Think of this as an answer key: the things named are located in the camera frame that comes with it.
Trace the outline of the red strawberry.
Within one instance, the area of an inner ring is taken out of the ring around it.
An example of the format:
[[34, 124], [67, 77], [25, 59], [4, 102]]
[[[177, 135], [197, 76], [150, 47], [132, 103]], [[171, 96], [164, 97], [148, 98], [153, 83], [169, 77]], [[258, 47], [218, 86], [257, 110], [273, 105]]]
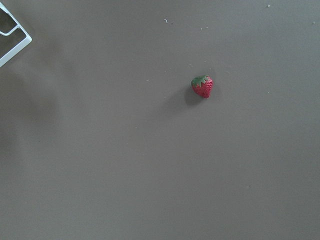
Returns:
[[213, 85], [214, 81], [209, 75], [197, 76], [191, 81], [193, 91], [204, 99], [210, 97]]

